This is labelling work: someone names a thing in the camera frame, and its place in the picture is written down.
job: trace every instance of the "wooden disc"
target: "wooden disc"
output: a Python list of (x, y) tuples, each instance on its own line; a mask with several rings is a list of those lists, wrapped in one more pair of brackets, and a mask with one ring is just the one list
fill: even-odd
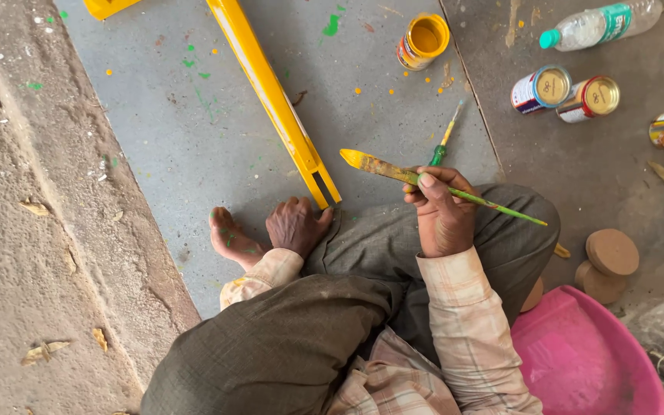
[(537, 282), (532, 288), (532, 292), (529, 293), (529, 297), (524, 302), (524, 305), (521, 306), (521, 312), (529, 311), (537, 306), (542, 299), (542, 292), (544, 291), (544, 283), (542, 283), (542, 277), (537, 278)]
[(626, 277), (607, 276), (591, 264), (583, 261), (576, 269), (576, 285), (601, 304), (618, 300), (626, 289)]
[(632, 274), (640, 266), (640, 253), (634, 242), (622, 231), (602, 229), (586, 241), (588, 259), (607, 276)]

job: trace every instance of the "pink plastic tub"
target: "pink plastic tub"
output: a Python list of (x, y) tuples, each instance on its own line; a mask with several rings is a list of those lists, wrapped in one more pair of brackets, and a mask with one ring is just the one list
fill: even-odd
[(664, 388), (642, 346), (583, 292), (548, 292), (511, 338), (545, 415), (664, 415)]

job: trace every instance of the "bare foot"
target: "bare foot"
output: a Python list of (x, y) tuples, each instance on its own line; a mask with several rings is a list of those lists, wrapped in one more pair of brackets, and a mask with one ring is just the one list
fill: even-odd
[(209, 227), (212, 229), (214, 249), (224, 258), (237, 262), (245, 272), (253, 268), (267, 252), (243, 233), (242, 227), (232, 220), (232, 215), (224, 207), (212, 209)]

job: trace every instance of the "bottle cap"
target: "bottle cap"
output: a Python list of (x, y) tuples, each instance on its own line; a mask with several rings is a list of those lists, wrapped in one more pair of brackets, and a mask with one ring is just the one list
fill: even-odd
[(560, 31), (557, 29), (550, 29), (547, 32), (543, 32), (542, 36), (539, 37), (539, 40), (539, 45), (542, 49), (555, 47), (560, 41)]

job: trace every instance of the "gold can lid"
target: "gold can lid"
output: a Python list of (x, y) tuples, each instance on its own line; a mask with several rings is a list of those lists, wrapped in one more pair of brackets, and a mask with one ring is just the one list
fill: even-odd
[(596, 77), (586, 86), (586, 105), (595, 114), (606, 115), (619, 105), (619, 95), (619, 86), (613, 79)]
[(570, 93), (570, 81), (567, 73), (557, 68), (549, 68), (537, 77), (537, 94), (548, 105), (558, 105)]

